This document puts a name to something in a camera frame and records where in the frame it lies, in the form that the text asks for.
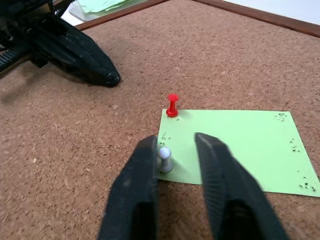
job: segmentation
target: wooden frame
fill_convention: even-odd
[[[193,0],[198,3],[210,5],[223,10],[227,10],[236,14],[244,15],[253,19],[261,20],[270,24],[274,24],[280,27],[291,29],[300,33],[312,35],[320,38],[320,26],[296,20],[293,18],[276,15],[273,13],[260,11],[257,9],[249,8],[242,5],[233,4],[224,0]]]
[[[168,0],[148,0],[148,1],[145,1],[145,2],[138,3],[136,5],[130,6],[128,8],[125,8],[125,9],[110,13],[108,15],[105,15],[105,16],[102,16],[102,17],[98,17],[98,18],[96,18],[94,20],[86,21],[86,22],[81,23],[81,24],[79,24],[79,25],[77,25],[75,27],[77,29],[83,31],[83,30],[95,27],[97,25],[104,24],[104,23],[109,22],[111,20],[118,19],[120,17],[123,17],[123,16],[129,15],[129,14],[138,12],[140,10],[143,10],[143,9],[146,9],[146,8],[149,8],[149,7],[152,7],[154,5],[161,4],[161,3],[166,2],[166,1],[168,1]]]

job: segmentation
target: white pin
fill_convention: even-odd
[[[170,159],[171,154],[172,152],[169,147],[164,146],[160,148],[159,150],[159,157],[161,159],[160,172],[166,174],[166,173],[169,173],[174,168],[174,163]]]

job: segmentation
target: cork surface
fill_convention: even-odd
[[[113,60],[119,86],[31,63],[0,81],[0,239],[94,239],[113,180],[158,133],[168,93],[180,109],[290,111],[319,175],[318,38],[189,0],[85,33]],[[201,186],[159,190],[161,240],[212,239]],[[292,240],[319,239],[318,198],[267,196]]]

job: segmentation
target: push pin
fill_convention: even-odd
[[[170,159],[171,154],[171,150],[167,146],[164,146],[159,150],[159,157],[161,159],[160,172],[164,174],[169,173],[174,168],[174,163]]]
[[[176,101],[179,100],[179,97],[177,94],[169,94],[168,99],[170,101],[170,107],[166,110],[166,115],[170,118],[174,118],[178,116]]]

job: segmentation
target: red push pin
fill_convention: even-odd
[[[177,94],[169,94],[168,99],[170,101],[170,107],[166,110],[166,115],[170,118],[174,118],[178,116],[176,101],[178,101],[179,97]]]

